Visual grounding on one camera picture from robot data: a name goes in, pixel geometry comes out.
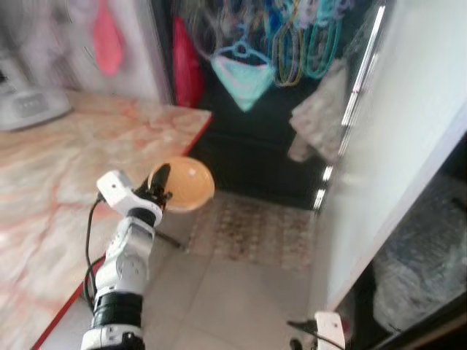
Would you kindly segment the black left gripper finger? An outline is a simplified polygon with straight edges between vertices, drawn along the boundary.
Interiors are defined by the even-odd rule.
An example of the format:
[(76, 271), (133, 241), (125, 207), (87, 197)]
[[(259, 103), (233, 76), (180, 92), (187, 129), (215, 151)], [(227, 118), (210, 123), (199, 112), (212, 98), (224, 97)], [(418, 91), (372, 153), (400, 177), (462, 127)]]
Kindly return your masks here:
[(150, 175), (150, 192), (154, 195), (166, 195), (166, 186), (168, 184), (169, 176), (172, 166), (169, 163), (161, 164)]

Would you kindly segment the white table appliance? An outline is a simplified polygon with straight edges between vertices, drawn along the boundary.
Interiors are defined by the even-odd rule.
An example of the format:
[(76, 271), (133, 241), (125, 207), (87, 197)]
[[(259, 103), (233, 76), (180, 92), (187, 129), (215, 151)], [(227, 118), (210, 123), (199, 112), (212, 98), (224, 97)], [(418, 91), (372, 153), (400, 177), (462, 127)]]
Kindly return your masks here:
[(19, 131), (58, 119), (72, 106), (63, 91), (30, 85), (11, 53), (0, 53), (0, 131)]

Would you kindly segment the bubble wrap sheet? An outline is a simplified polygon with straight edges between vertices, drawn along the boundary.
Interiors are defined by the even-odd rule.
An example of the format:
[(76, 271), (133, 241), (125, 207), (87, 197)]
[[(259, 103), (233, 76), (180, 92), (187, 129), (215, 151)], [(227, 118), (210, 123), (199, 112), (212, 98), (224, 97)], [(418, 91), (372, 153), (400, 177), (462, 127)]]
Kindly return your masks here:
[(437, 174), (373, 259), (374, 320), (406, 330), (465, 293), (466, 183)]

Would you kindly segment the beige patterned hanging cloth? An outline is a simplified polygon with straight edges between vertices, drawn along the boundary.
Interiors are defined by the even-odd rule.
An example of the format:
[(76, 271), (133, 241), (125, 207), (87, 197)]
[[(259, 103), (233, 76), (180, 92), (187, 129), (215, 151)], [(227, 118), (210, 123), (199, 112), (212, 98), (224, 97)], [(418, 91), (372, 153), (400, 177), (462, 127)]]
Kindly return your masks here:
[(289, 123), (295, 131), (289, 158), (297, 163), (313, 154), (327, 163), (339, 156), (344, 126), (341, 121), (347, 108), (348, 68), (342, 59), (331, 64), (316, 91), (291, 111)]

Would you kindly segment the pink hanging cloth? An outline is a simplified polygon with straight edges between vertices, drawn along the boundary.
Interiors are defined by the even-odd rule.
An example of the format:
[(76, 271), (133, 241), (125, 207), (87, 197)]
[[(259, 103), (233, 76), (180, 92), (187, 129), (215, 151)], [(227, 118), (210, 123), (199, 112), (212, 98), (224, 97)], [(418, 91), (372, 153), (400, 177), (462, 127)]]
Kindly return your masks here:
[(104, 76), (117, 76), (124, 59), (123, 38), (108, 0), (96, 0), (96, 17), (91, 26), (91, 40), (98, 70)]

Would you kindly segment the patterned floor mat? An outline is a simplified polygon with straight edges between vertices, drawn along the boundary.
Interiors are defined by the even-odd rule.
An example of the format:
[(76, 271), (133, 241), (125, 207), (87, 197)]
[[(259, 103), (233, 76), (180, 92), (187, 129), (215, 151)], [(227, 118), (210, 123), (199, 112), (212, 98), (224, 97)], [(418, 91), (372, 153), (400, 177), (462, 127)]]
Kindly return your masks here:
[(289, 271), (312, 263), (313, 212), (218, 193), (197, 211), (188, 251)]

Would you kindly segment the orange round plastic container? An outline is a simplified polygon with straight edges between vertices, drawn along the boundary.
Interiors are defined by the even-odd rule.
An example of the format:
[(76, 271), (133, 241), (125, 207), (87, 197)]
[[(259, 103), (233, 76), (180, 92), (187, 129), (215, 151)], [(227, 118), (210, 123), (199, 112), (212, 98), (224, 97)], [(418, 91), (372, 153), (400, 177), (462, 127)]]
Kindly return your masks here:
[(167, 201), (166, 210), (174, 213), (193, 212), (204, 206), (215, 194), (215, 183), (210, 170), (200, 160), (176, 156), (165, 159), (172, 170), (166, 189), (173, 194)]

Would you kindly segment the mint garment on hanger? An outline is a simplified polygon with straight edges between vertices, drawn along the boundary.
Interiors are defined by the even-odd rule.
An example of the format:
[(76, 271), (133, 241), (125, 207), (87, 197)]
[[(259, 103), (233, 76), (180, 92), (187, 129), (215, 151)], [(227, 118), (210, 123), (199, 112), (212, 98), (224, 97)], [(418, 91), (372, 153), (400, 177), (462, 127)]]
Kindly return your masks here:
[(210, 63), (221, 84), (243, 112), (250, 112), (274, 83), (277, 68), (244, 40), (213, 52)]

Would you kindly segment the red hanging bag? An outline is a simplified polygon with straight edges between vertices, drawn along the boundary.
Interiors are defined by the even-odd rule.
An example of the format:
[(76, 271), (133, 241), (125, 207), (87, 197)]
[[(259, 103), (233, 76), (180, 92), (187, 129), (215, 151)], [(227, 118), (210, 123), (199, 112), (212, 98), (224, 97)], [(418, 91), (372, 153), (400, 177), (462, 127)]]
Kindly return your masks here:
[(172, 27), (172, 74), (177, 106), (194, 108), (204, 95), (204, 77), (199, 54), (181, 17), (174, 17)]

